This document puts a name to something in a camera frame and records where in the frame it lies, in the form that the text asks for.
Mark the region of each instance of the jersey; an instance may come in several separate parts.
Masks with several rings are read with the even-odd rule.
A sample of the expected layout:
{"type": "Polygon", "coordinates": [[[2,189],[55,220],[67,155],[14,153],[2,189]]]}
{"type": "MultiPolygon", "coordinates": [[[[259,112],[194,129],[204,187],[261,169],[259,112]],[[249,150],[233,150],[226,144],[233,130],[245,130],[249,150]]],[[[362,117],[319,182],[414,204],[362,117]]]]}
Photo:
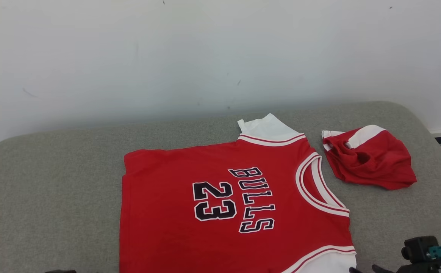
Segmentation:
{"type": "Polygon", "coordinates": [[[239,124],[234,142],[125,155],[121,273],[356,266],[349,210],[327,188],[306,136],[271,114],[239,124]]]}
{"type": "Polygon", "coordinates": [[[417,181],[404,143],[379,126],[322,131],[322,138],[333,174],[340,180],[388,190],[407,188],[417,181]]]}

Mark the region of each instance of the white jersey trim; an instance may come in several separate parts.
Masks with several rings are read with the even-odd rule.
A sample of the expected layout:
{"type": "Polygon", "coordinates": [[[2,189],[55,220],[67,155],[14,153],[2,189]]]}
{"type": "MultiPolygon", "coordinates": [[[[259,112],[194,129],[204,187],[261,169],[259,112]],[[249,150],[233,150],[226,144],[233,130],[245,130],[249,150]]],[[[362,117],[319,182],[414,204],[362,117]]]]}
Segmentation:
{"type": "MultiPolygon", "coordinates": [[[[385,129],[375,125],[362,127],[357,132],[355,132],[354,135],[352,135],[352,137],[349,138],[349,140],[345,143],[345,146],[348,147],[349,149],[355,149],[360,145],[363,145],[369,139],[375,137],[382,131],[385,131],[385,129]]],[[[342,133],[344,132],[321,131],[321,137],[329,138],[329,137],[334,137],[336,135],[341,135],[342,133]]],[[[326,151],[330,151],[332,149],[330,143],[324,144],[323,147],[326,151]]]]}
{"type": "Polygon", "coordinates": [[[332,253],[332,252],[340,253],[340,254],[357,254],[353,246],[327,245],[306,254],[296,263],[294,263],[292,266],[290,266],[288,269],[284,270],[281,273],[301,273],[302,269],[307,265],[307,263],[313,261],[314,259],[319,258],[323,254],[332,253]]]}
{"type": "Polygon", "coordinates": [[[258,145],[263,145],[263,146],[271,146],[271,147],[279,147],[279,146],[285,146],[285,145],[289,145],[291,143],[297,142],[298,140],[302,140],[303,138],[306,138],[306,136],[303,133],[300,133],[299,135],[293,137],[293,138],[289,138],[287,140],[267,140],[265,138],[259,138],[256,136],[252,136],[252,135],[246,135],[244,133],[242,133],[238,140],[244,140],[250,143],[254,143],[254,144],[258,144],[258,145]]]}
{"type": "Polygon", "coordinates": [[[296,186],[298,187],[298,190],[299,190],[300,194],[302,195],[302,197],[311,206],[314,206],[316,209],[319,209],[319,210],[324,211],[326,213],[348,217],[350,210],[347,209],[342,204],[342,202],[340,202],[340,200],[338,200],[330,190],[328,190],[328,187],[326,186],[326,183],[323,180],[323,176],[321,175],[321,173],[319,171],[319,167],[321,165],[319,164],[319,162],[315,162],[317,160],[319,161],[320,159],[321,159],[321,155],[317,154],[316,152],[313,152],[300,164],[300,166],[298,167],[298,169],[296,171],[296,176],[295,176],[296,186]],[[313,195],[310,194],[310,192],[307,190],[307,188],[305,187],[305,185],[303,183],[303,175],[304,175],[305,171],[308,169],[308,167],[310,165],[312,165],[313,163],[315,163],[315,165],[317,166],[317,168],[313,168],[313,167],[311,168],[312,175],[315,180],[316,188],[321,193],[322,197],[323,197],[323,195],[326,196],[327,200],[329,201],[328,202],[327,200],[325,200],[325,202],[327,202],[327,203],[321,202],[320,200],[313,197],[313,195]]]}
{"type": "Polygon", "coordinates": [[[264,140],[284,141],[300,134],[282,123],[273,114],[267,114],[264,118],[253,121],[241,119],[238,121],[238,125],[243,134],[264,140]]]}
{"type": "Polygon", "coordinates": [[[328,188],[327,183],[325,183],[321,172],[321,157],[315,159],[315,161],[311,164],[313,180],[323,200],[332,206],[347,208],[328,188]]]}
{"type": "Polygon", "coordinates": [[[366,141],[375,137],[382,131],[385,131],[385,129],[374,125],[360,128],[359,131],[355,132],[354,135],[349,138],[349,141],[345,143],[345,146],[347,146],[349,149],[355,149],[356,147],[363,145],[364,143],[366,143],[366,141]]]}

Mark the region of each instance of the black glove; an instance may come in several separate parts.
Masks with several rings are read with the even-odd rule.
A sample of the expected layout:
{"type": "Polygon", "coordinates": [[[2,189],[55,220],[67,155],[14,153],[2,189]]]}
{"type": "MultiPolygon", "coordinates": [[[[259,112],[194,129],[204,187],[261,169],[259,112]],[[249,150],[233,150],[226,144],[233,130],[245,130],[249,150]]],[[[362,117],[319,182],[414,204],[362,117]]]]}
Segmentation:
{"type": "Polygon", "coordinates": [[[76,273],[75,270],[52,270],[47,271],[46,273],[76,273]]]}
{"type": "MultiPolygon", "coordinates": [[[[389,270],[386,270],[384,268],[381,268],[380,266],[377,266],[375,264],[372,265],[372,270],[375,273],[394,273],[392,271],[389,271],[389,270]]],[[[355,269],[355,268],[353,268],[353,267],[351,267],[351,268],[349,268],[349,273],[362,273],[362,272],[357,270],[357,269],[355,269]]]]}

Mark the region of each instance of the white wall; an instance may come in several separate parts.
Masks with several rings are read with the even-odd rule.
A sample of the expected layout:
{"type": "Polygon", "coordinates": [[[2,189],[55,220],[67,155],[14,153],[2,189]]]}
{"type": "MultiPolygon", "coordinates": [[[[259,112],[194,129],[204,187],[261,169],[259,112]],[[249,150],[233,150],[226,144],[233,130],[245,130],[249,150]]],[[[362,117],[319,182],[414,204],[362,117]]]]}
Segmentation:
{"type": "Polygon", "coordinates": [[[358,100],[441,130],[441,0],[0,0],[0,140],[358,100]]]}

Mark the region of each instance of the gray cushion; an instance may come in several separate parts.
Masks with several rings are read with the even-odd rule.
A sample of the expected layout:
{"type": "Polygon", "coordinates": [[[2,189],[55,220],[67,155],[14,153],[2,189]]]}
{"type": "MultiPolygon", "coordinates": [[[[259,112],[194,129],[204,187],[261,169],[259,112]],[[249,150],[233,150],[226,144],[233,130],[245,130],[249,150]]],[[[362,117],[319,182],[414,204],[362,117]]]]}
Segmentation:
{"type": "MultiPolygon", "coordinates": [[[[62,130],[0,142],[0,273],[117,272],[123,156],[233,141],[237,120],[265,114],[62,130]]],[[[407,263],[400,249],[411,237],[435,235],[441,244],[441,147],[407,109],[365,102],[273,114],[306,133],[320,154],[321,130],[368,124],[389,130],[411,153],[418,182],[396,191],[344,183],[323,159],[328,186],[351,210],[359,268],[370,272],[377,263],[395,271],[407,263]]]]}

